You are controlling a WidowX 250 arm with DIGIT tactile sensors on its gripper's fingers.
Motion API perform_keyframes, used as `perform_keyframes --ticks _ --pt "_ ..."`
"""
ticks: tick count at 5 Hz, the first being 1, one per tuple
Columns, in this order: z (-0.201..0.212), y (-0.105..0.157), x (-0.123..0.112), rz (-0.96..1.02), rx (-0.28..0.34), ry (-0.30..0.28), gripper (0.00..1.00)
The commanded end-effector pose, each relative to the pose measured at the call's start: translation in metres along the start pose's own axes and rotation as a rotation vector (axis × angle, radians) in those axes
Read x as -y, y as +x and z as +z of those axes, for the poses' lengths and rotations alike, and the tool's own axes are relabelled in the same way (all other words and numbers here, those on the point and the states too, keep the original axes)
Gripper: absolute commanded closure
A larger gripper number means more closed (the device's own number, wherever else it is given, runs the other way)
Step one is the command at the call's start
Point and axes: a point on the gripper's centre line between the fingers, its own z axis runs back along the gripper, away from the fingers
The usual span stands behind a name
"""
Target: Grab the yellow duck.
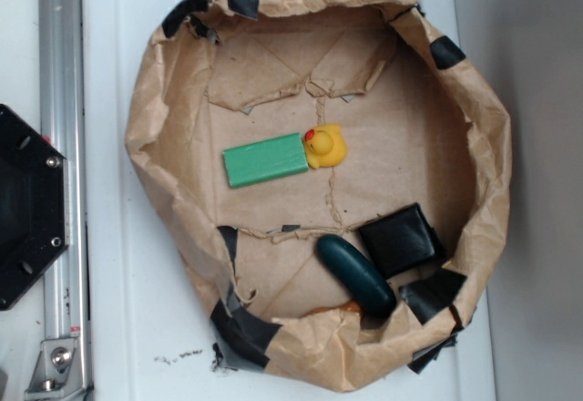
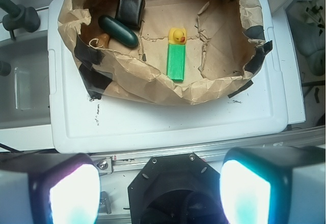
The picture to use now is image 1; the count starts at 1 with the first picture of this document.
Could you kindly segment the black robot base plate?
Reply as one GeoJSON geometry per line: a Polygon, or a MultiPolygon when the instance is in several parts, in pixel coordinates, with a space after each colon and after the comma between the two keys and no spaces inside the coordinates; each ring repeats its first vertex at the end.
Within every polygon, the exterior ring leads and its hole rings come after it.
{"type": "Polygon", "coordinates": [[[8,311],[67,248],[66,158],[1,106],[1,309],[8,311]]]}

